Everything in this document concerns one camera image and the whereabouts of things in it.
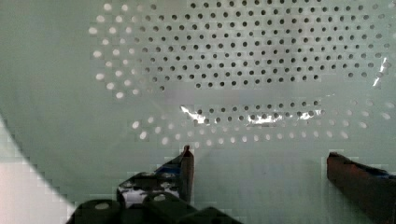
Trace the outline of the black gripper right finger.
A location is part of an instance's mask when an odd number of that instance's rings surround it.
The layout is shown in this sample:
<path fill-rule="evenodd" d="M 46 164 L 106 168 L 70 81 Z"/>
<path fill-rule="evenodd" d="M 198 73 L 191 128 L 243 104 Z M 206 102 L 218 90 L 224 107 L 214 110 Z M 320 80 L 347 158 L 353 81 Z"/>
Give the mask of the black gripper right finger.
<path fill-rule="evenodd" d="M 331 152 L 327 178 L 375 224 L 395 224 L 396 180 L 385 170 Z"/>

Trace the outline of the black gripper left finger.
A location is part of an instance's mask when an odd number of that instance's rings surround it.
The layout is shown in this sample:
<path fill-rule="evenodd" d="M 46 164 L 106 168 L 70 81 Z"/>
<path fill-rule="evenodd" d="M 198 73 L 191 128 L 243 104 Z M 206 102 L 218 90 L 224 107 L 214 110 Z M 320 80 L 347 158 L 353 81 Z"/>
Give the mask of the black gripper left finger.
<path fill-rule="evenodd" d="M 185 145 L 182 152 L 153 172 L 141 172 L 121 182 L 117 201 L 124 207 L 142 203 L 150 193 L 167 192 L 189 203 L 194 176 L 194 156 Z"/>

